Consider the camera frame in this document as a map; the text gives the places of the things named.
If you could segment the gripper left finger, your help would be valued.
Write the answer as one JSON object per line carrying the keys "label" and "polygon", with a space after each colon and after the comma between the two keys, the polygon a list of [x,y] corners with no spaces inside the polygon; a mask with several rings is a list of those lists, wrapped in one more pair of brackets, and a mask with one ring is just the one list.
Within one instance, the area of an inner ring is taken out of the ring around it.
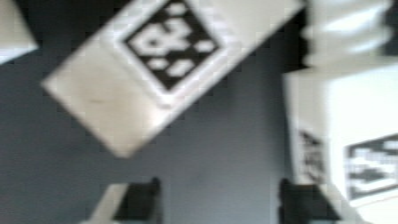
{"label": "gripper left finger", "polygon": [[162,224],[162,182],[112,184],[82,224]]}

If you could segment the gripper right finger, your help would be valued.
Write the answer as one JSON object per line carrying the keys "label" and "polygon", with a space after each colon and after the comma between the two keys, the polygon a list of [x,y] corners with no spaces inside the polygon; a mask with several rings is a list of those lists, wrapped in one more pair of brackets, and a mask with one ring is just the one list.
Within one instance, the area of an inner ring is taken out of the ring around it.
{"label": "gripper right finger", "polygon": [[279,224],[356,224],[356,212],[331,184],[279,183]]}

